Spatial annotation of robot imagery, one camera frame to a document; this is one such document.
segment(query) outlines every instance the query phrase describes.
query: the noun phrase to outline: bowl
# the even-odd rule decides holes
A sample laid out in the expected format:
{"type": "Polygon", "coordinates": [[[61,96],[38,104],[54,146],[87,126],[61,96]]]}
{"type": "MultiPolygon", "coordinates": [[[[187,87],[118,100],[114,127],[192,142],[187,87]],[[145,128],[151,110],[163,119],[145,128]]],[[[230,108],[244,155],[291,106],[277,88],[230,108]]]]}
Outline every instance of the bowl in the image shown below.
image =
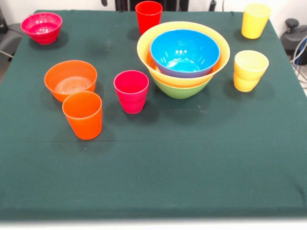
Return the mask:
{"type": "Polygon", "coordinates": [[[229,61],[230,48],[223,36],[221,36],[214,29],[211,29],[205,25],[191,22],[168,22],[156,25],[143,33],[137,44],[137,53],[141,62],[147,67],[150,74],[160,82],[172,87],[190,88],[200,86],[219,72],[229,61]],[[220,48],[220,58],[214,65],[211,73],[197,78],[177,78],[165,75],[158,71],[157,65],[150,54],[150,45],[158,35],[176,29],[188,29],[201,32],[210,36],[218,44],[220,48]]]}
{"type": "Polygon", "coordinates": [[[206,75],[220,57],[217,43],[194,30],[172,30],[160,34],[150,52],[163,74],[178,78],[206,75]]]}
{"type": "Polygon", "coordinates": [[[81,60],[63,61],[45,74],[45,86],[63,102],[69,95],[80,91],[94,92],[97,71],[90,63],[81,60]]]}
{"type": "Polygon", "coordinates": [[[56,13],[35,13],[21,23],[21,29],[37,43],[48,45],[57,39],[62,23],[62,18],[56,13]]]}
{"type": "Polygon", "coordinates": [[[211,80],[211,79],[208,79],[205,83],[199,86],[195,86],[195,87],[178,88],[178,87],[166,85],[160,82],[154,76],[152,77],[153,77],[153,81],[159,87],[160,90],[162,90],[167,96],[175,98],[175,99],[186,99],[191,96],[194,96],[195,94],[199,93],[211,80]]]}

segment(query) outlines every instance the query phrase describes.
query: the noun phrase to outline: blue bowl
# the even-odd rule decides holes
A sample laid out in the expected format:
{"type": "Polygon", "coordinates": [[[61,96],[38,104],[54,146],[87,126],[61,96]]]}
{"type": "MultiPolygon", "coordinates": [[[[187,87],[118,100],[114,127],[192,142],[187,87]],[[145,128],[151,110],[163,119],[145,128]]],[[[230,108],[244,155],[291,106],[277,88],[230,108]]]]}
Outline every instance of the blue bowl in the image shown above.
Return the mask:
{"type": "Polygon", "coordinates": [[[172,30],[159,35],[150,52],[163,74],[178,78],[204,76],[220,58],[217,43],[193,30],[172,30]]]}

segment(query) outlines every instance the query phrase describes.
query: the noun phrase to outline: yellow bowl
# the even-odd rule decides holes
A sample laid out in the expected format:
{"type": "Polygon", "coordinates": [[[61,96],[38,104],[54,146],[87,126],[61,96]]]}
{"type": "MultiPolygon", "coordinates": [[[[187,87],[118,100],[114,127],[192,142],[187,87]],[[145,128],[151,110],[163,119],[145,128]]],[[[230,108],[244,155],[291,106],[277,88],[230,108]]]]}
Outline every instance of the yellow bowl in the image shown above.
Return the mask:
{"type": "Polygon", "coordinates": [[[230,57],[230,48],[223,36],[205,25],[191,22],[168,22],[150,28],[140,37],[137,45],[137,52],[139,58],[152,76],[165,85],[178,88],[191,88],[204,84],[227,64],[230,57]],[[221,51],[220,59],[215,64],[210,74],[197,78],[176,78],[167,76],[159,71],[150,54],[150,45],[158,35],[176,29],[188,29],[204,33],[218,44],[221,51]]]}

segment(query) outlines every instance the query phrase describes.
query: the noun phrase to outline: green bowl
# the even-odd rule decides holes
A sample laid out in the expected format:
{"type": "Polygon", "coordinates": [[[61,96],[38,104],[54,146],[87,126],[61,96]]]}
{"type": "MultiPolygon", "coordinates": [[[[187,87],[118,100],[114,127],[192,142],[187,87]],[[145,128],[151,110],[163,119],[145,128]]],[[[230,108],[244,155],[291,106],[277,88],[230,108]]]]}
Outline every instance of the green bowl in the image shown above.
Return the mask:
{"type": "Polygon", "coordinates": [[[194,96],[199,91],[201,91],[208,83],[209,81],[205,82],[202,85],[192,87],[192,88],[176,88],[172,86],[165,85],[158,81],[154,76],[152,75],[153,80],[155,84],[159,87],[160,90],[162,90],[166,95],[176,98],[176,99],[186,99],[188,97],[194,96]]]}

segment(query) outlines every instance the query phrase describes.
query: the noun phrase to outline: green tablecloth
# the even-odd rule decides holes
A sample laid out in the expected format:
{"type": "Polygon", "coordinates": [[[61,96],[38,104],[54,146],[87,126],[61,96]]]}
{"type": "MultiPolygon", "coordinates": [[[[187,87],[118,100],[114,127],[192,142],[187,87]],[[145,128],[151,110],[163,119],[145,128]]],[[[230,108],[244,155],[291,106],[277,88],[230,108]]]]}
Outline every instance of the green tablecloth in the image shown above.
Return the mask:
{"type": "Polygon", "coordinates": [[[134,12],[56,11],[58,40],[24,37],[0,85],[0,219],[306,216],[307,100],[268,23],[240,33],[242,13],[163,12],[228,41],[227,66],[197,95],[176,100],[151,80],[138,115],[113,89],[121,71],[149,75],[136,53],[134,12]],[[234,55],[252,49],[270,66],[250,93],[233,87],[234,55]],[[103,131],[75,137],[44,74],[68,59],[92,63],[103,131]]]}

